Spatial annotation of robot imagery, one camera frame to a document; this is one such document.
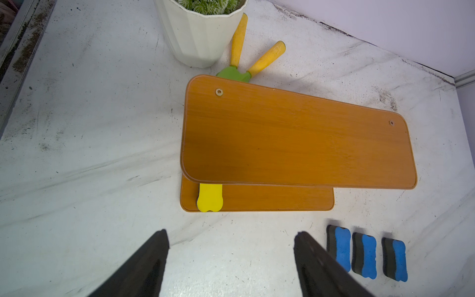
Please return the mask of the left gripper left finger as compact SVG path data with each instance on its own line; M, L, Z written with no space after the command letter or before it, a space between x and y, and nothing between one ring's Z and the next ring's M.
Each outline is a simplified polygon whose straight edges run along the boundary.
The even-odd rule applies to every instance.
M165 229L155 232L92 297L157 297L160 294L169 240Z

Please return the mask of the blue eraser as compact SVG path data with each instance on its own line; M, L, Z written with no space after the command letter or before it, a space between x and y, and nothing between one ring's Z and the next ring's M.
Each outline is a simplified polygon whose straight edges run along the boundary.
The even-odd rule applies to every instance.
M350 230L335 225L327 226L327 252L346 272L351 270L350 242Z
M408 281L406 246L403 241L382 238L383 273L397 282Z
M364 278L372 280L377 277L376 268L377 241L373 236L353 233L352 270Z

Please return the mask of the yellow eraser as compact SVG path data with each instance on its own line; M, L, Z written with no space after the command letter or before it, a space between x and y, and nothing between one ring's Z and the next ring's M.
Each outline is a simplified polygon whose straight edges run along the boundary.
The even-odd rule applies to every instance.
M197 208L200 212L219 212L223 207L222 184L199 184Z

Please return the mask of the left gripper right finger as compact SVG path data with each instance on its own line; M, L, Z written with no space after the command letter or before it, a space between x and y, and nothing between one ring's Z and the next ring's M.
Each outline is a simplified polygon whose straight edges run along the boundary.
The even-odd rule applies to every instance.
M294 258L304 297L372 296L305 231L294 239Z

